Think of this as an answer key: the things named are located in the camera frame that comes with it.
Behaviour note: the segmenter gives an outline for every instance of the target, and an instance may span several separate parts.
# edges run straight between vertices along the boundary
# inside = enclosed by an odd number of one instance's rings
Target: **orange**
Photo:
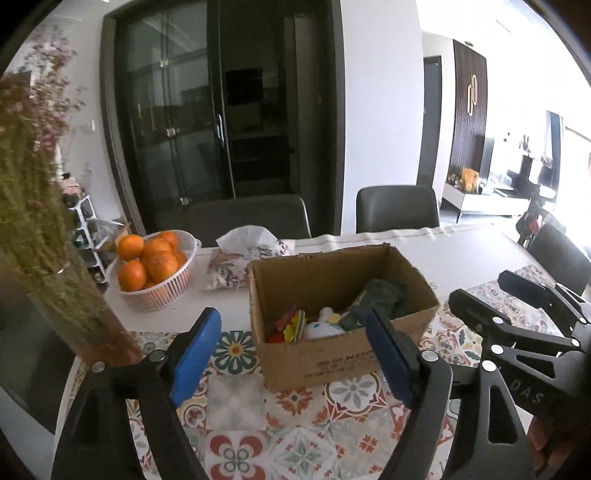
[[[142,256],[145,258],[149,258],[157,252],[170,253],[172,250],[173,250],[172,247],[170,246],[170,244],[167,241],[162,240],[161,238],[155,238],[154,240],[150,240],[146,244],[146,246],[144,247],[144,252],[142,253]]]
[[[119,280],[121,290],[138,291],[148,281],[148,274],[142,262],[139,260],[130,260],[121,267],[117,279]]]
[[[173,255],[177,259],[178,267],[181,268],[187,262],[187,255],[178,248],[173,248]]]
[[[139,235],[127,235],[119,241],[117,245],[117,255],[121,260],[128,262],[134,258],[139,258],[144,251],[144,239]]]
[[[174,232],[171,232],[171,231],[160,232],[158,234],[158,237],[157,238],[161,238],[165,242],[168,242],[170,244],[170,246],[172,247],[173,250],[175,248],[178,248],[178,245],[180,243],[180,241],[178,240],[178,237],[176,236],[176,234]]]
[[[146,271],[148,271],[148,257],[146,255],[142,255],[139,261],[142,262],[142,265],[144,266]]]
[[[171,252],[160,251],[148,257],[148,271],[157,284],[174,275],[177,270],[178,262]]]

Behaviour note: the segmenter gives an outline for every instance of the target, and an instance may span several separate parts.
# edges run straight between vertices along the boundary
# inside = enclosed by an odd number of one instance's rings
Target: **dark doorway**
[[[417,185],[432,186],[441,128],[441,57],[426,57],[424,62],[425,106]]]
[[[191,232],[201,202],[284,193],[314,235],[332,231],[334,20],[328,0],[134,0],[105,18],[106,130],[138,233]]]

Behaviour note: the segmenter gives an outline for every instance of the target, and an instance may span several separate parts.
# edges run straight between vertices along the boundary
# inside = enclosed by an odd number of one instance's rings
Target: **fruit basket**
[[[144,290],[122,291],[117,276],[124,262],[117,258],[107,269],[109,285],[123,297],[125,303],[133,310],[152,312],[163,309],[180,298],[191,283],[194,260],[197,251],[201,248],[201,242],[188,232],[182,230],[171,231],[178,237],[180,241],[178,247],[187,255],[187,261],[174,275],[162,283]],[[153,233],[145,236],[144,241],[147,243],[158,235],[159,233]]]

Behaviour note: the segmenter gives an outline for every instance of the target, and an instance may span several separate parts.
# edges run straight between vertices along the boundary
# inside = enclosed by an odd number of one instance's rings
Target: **dark wooden wall panel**
[[[456,40],[456,119],[453,128],[449,173],[460,174],[463,167],[480,171],[485,141],[488,78],[486,59]],[[478,80],[477,101],[472,116],[468,113],[468,84],[472,75]]]

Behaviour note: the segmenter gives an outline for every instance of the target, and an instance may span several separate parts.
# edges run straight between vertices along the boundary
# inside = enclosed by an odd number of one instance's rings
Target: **gold wall decoration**
[[[478,80],[476,75],[472,75],[470,83],[468,83],[468,115],[474,115],[474,107],[478,103]]]

